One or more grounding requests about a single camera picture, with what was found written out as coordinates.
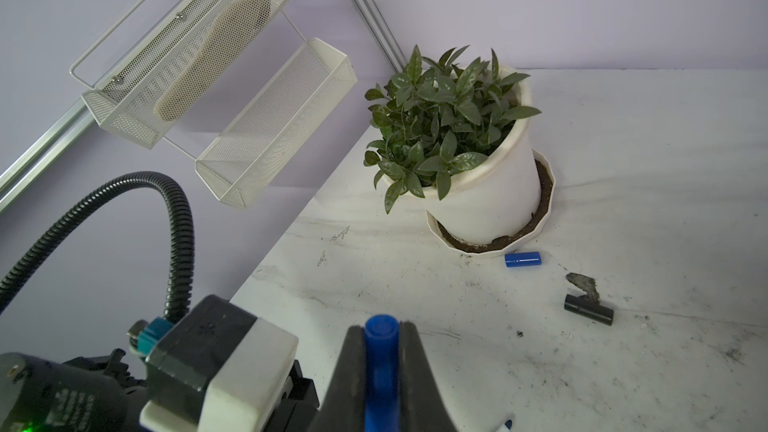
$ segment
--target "white table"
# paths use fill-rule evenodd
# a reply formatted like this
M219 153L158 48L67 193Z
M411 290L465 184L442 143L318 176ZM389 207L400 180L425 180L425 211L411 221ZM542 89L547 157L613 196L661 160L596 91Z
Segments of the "white table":
M233 302L299 336L321 395L347 327L415 322L467 432L765 430L768 71L532 75L558 178L524 248L542 266L447 250L415 198L387 216L369 130ZM597 279L612 327L563 310L567 271Z

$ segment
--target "green leaf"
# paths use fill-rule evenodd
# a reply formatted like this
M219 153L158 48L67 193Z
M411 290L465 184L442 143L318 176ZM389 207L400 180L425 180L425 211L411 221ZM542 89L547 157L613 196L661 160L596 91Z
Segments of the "green leaf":
M400 72L393 75L390 82L396 89L399 89L400 87L411 85L411 77L408 74Z
M504 95L504 93L502 92L502 88L497 86L494 83L488 86L488 94L490 95L491 93L493 93L496 96L494 98L496 102L498 102L498 100L501 99L501 97Z
M450 161L456 154L457 144L456 135L454 135L452 131L448 130L446 138L442 140L442 145L440 145L440 157L442 157L446 162Z
M381 177L384 177L384 171L383 170L379 170L376 173L376 175L373 177L373 187L374 188L376 188L376 186L379 185L379 180L381 179Z
M456 117L453 115L453 107L447 103L440 104L440 115L442 117L442 126L450 126L456 122Z
M480 71L480 58L475 59L456 81L456 93L460 96L471 92Z
M389 120L392 120L392 123L395 124L395 127L403 127L403 121L402 121L402 109L395 109L389 113Z
M365 167L375 166L381 161L379 154L373 150L366 150L366 159L362 162Z
M384 94L380 90L368 89L368 91L366 91L366 100L378 100L384 98Z
M488 144L493 144L502 138L502 131L494 126L488 126Z
M446 53L444 53L444 54L442 54L440 56L440 61L439 61L440 67L443 67L446 64L446 62L448 61L448 58L451 56L451 52L453 52L454 50L456 50L455 47L453 47L452 49L447 50Z
M386 90L388 96L394 96L397 87L395 87L395 83L392 81L392 79L390 79L389 82L384 86L384 90Z
M482 117L480 116L480 111L478 110L478 107L475 105L473 101L466 99L464 102L458 104L458 107L456 107L456 110L459 111L464 117L467 118L467 120L469 120L476 126L479 126L480 124L482 124Z
M424 162L424 146L421 141L418 141L408 151L408 160L416 167L420 166Z
M435 67L437 70L442 70L442 66L429 57L422 57L422 60L427 62L430 66Z
M394 162L388 160L382 160L379 162L379 168L384 171L388 176L397 179L406 176L406 170Z
M481 154L480 152L464 152L463 154L458 154L454 157L448 166L450 167L451 172L458 174L459 172L472 170L485 162L486 158L488 158L488 156Z
M433 143L435 143L435 139L433 137L428 136L427 134L422 134L421 142L424 145L424 149L426 150L427 147L430 147Z
M436 69L427 69L427 72L424 72L422 76L418 79L419 84L427 83L429 85L432 85L435 82L435 77L437 76L438 72Z
M491 104L491 108L493 108L493 111L491 112L491 125L500 123L504 116L504 112L502 112L501 107L497 104Z
M523 79L527 79L528 77L530 77L530 75L527 74L527 73L514 72L514 73L511 73L508 76L506 76L498 84L499 84L500 87L510 86L510 85L513 85L513 84L515 84L517 82L520 82Z
M386 142L384 142L384 141L383 141L383 140L381 140L381 139L379 139L379 140L374 140L373 142L370 142L370 143L369 143L369 144L366 146L366 149L370 149L371 147L373 147L374 149L386 149Z
M452 78L439 73L435 76L435 81L437 82L438 90L456 95L456 82Z
M446 170L446 161L443 160L440 156L432 156L422 162L422 164L417 168L418 172L440 172L441 170Z
M461 132L474 132L475 131L475 129L472 128L472 125L467 124L466 122L464 122L463 124L457 124L457 125L451 126L451 130L453 130L457 134L461 133Z
M489 65L491 65L490 60L484 60L483 62L480 62L480 68L478 69L478 76L483 75L485 71L488 70Z
M384 112L380 112L379 110L373 113L373 122L378 127L387 127L392 124L392 120L389 119L389 117Z
M467 138L467 141L468 141L468 142L469 142L469 141L472 141L472 145L473 145L473 148L475 149L475 152L477 152L477 151L479 151L479 150L483 150L483 147L487 147L487 146L488 146L488 145L487 145L486 143L484 143L484 141L482 140L482 138L483 138L484 136L487 136L487 135L488 135L488 134L487 134L487 133L485 133L485 132L480 132L480 134L479 134L479 135L478 135L476 132L473 132L473 133L469 134L469 137Z
M432 98L432 101L437 103L456 103L456 95L446 90L439 90Z
M402 104L402 110L404 112L408 112L410 109L413 109L419 104L419 100L415 97L409 97L403 104Z
M414 137L419 137L422 134L423 120L421 116L418 116L411 124L411 132Z
M542 111L535 107L517 106L506 111L504 113L504 118L506 120L520 120L520 119L527 119L528 117L537 116L540 113L542 113Z
M491 78L498 79L498 57L494 49L491 49Z
M416 83L418 78L422 76L422 53L419 52L418 46L413 46L413 53L411 53L411 59L406 66L405 72L413 83Z
M424 82L418 87L418 96L424 100L434 102L436 93L437 91L435 90L435 87L433 87L431 83Z
M427 153L426 155L427 155L427 158L440 155L440 144L435 144L432 150L430 150L429 153Z
M402 190L402 179L398 178L395 180L389 188L386 190L386 194L384 195L384 210L386 210L386 213L389 214L389 211L392 210L392 206L395 205L395 200L400 196L400 191Z
M429 133L431 133L432 137L435 137L436 139L440 134L440 119L438 118L438 114L436 112L435 115L432 116L432 127L429 129Z
M448 191L451 190L451 175L447 172L437 172L435 185L437 186L437 198L443 200Z
M400 87L397 90L397 92L395 92L395 101L397 103L397 106L400 107L403 103L405 103L405 101L407 101L408 98L411 96L412 92L413 92L413 86L411 84Z
M496 107L496 104L494 103L485 104L483 108L480 109L480 115L485 117L487 114L493 112L494 109L498 109L498 107Z
M446 67L452 65L454 62L456 62L456 59L458 56L460 56L469 46L464 46L459 50L456 50L456 52L453 53L450 59L446 61Z
M411 194L416 197L424 198L424 189L422 188L422 181L418 180L418 177L413 172L408 172L406 178L406 186Z
M402 142L406 136L403 133L402 129L399 129L397 127L389 127L388 129L392 130L389 137L387 138L387 146L389 147L389 144L395 144L398 142Z

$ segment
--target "white mesh basket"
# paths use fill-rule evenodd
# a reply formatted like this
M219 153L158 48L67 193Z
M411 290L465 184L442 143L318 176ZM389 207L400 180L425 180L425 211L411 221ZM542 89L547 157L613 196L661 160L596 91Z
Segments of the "white mesh basket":
M151 149L287 1L184 0L83 100L102 129ZM72 65L82 83L74 68L112 30Z
M303 43L195 161L216 198L247 207L357 83L346 54Z

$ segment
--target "cable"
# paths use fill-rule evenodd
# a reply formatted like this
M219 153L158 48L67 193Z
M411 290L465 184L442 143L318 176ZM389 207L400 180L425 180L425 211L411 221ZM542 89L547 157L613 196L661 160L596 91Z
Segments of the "cable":
M133 172L92 191L64 214L24 254L0 282L0 314L53 250L101 206L135 188L154 188L165 199L170 216L170 273L164 318L177 323L189 311L194 272L194 226L184 190L171 177L158 172Z

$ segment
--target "black corrugated hose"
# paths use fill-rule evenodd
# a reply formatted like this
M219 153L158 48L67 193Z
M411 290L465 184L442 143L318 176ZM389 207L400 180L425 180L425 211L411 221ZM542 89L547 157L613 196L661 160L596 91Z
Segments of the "black corrugated hose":
M72 207L43 234L0 282L0 314L46 258L83 220L101 206L134 188L154 188L165 199L170 216L170 276L164 318L175 324L189 311L194 272L194 227L187 196L171 177L133 172L102 185Z

